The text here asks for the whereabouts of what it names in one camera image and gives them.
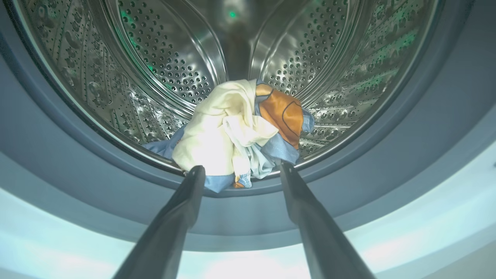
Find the clothing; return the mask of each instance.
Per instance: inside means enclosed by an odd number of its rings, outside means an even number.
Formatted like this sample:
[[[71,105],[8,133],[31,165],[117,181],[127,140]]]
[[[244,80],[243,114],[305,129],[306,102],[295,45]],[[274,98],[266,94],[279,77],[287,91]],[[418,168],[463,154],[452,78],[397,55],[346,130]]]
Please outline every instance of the clothing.
[[[244,147],[260,146],[278,130],[254,115],[255,80],[228,81],[196,106],[172,159],[185,171],[202,165],[206,175],[237,176],[250,171]]]
[[[270,118],[270,122],[280,128],[279,133],[261,148],[261,153],[274,163],[284,160],[295,165],[300,157],[300,133],[313,129],[313,115],[303,109],[296,98],[271,88],[261,80],[257,80],[255,114]]]
[[[170,139],[149,142],[143,145],[144,148],[154,152],[164,158],[172,160],[172,151],[185,133],[185,125],[179,128]]]
[[[205,187],[219,193],[250,188],[251,176],[264,178],[280,160],[296,164],[300,133],[314,124],[296,98],[260,80],[230,81],[215,87],[170,140],[143,146],[186,172],[203,165]]]

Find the perforated drum surface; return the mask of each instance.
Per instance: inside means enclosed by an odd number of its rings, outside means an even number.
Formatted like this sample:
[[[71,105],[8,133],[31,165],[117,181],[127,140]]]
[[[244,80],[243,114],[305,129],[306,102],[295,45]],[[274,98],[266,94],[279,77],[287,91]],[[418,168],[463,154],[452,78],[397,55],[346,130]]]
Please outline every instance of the perforated drum surface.
[[[316,119],[303,165],[367,127],[423,45],[435,0],[16,0],[61,95],[96,129],[140,145],[168,139],[215,85],[259,78]]]

